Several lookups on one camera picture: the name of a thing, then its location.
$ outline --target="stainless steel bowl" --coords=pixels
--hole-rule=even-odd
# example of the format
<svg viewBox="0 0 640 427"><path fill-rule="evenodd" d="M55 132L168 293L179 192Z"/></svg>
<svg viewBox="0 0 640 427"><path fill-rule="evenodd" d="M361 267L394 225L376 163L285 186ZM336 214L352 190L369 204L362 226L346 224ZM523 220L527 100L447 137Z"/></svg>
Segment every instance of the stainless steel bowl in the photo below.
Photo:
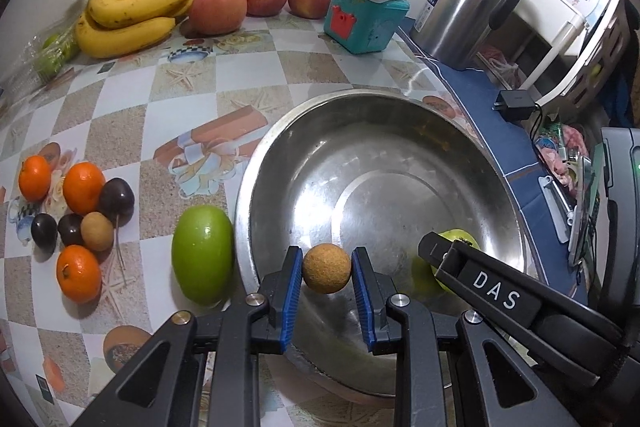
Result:
<svg viewBox="0 0 640 427"><path fill-rule="evenodd" d="M466 304L417 257L425 233L449 229L524 270L516 209L490 156L425 105L365 89L318 96L282 117L255 150L236 206L247 292L280 269L289 245L334 243L366 247L401 292L457 315ZM367 352L351 282L333 295L303 285L292 343L289 358L330 391L393 396L395 357Z"/></svg>

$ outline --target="teal box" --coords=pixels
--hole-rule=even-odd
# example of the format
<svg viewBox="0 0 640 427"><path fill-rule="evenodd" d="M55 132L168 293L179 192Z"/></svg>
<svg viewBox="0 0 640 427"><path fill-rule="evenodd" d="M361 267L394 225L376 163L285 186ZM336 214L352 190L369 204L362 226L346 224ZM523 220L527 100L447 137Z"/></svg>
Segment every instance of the teal box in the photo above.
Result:
<svg viewBox="0 0 640 427"><path fill-rule="evenodd" d="M331 0L324 32L353 54L379 52L408 11L408 0Z"/></svg>

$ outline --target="blue fabric with white stripe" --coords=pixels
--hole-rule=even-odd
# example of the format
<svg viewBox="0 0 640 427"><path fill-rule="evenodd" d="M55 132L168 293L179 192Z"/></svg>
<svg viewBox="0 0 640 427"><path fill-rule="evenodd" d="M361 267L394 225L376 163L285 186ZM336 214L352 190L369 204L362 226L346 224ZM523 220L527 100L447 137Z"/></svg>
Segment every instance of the blue fabric with white stripe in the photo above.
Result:
<svg viewBox="0 0 640 427"><path fill-rule="evenodd" d="M414 20L405 18L398 34L414 52L423 53L408 38ZM545 175L531 148L526 131L520 126L505 122L501 115L492 110L498 87L491 83L483 71L456 71L440 62L437 64L442 80L473 121L478 135L487 145L507 180L518 203L526 233L533 245L533 257L540 280L565 295L586 304L587 294L584 281L576 288L575 269L567 264L567 243L558 241L551 214L546 206L538 178Z"/></svg>

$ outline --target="screw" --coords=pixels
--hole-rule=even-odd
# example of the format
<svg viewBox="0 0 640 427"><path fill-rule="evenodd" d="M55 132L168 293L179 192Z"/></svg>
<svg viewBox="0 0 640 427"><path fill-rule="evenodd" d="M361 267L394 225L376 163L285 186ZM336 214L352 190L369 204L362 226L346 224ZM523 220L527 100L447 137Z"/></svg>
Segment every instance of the screw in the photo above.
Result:
<svg viewBox="0 0 640 427"><path fill-rule="evenodd" d="M249 293L249 295L244 298L244 302L249 304L249 306L260 306L264 300L264 295L261 293Z"/></svg>
<svg viewBox="0 0 640 427"><path fill-rule="evenodd" d="M482 315L475 310L467 310L464 316L469 324L480 324L482 322Z"/></svg>
<svg viewBox="0 0 640 427"><path fill-rule="evenodd" d="M411 302L409 297L403 293L396 293L395 295L391 295L391 304L393 306L398 306L399 308L404 308Z"/></svg>
<svg viewBox="0 0 640 427"><path fill-rule="evenodd" d="M187 324L191 320L191 314L188 311L175 312L171 316L171 321L179 326Z"/></svg>

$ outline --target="black plum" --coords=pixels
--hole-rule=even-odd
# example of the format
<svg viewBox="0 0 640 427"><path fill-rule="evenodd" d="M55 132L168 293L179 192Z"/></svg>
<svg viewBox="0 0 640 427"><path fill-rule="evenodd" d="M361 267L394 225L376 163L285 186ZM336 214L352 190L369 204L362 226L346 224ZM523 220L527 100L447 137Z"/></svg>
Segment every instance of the black plum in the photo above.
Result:
<svg viewBox="0 0 640 427"><path fill-rule="evenodd" d="M78 214L66 214L60 219L58 232L60 232L60 239L65 247L69 245L84 245L82 234L80 233L80 223L82 223L82 216Z"/></svg>
<svg viewBox="0 0 640 427"><path fill-rule="evenodd" d="M40 250L51 255L58 240L56 220L49 214L35 216L31 221L31 238Z"/></svg>
<svg viewBox="0 0 640 427"><path fill-rule="evenodd" d="M122 178L113 178L104 184L98 199L98 211L104 214L113 226L121 227L129 222L133 216L136 197L129 184Z"/></svg>

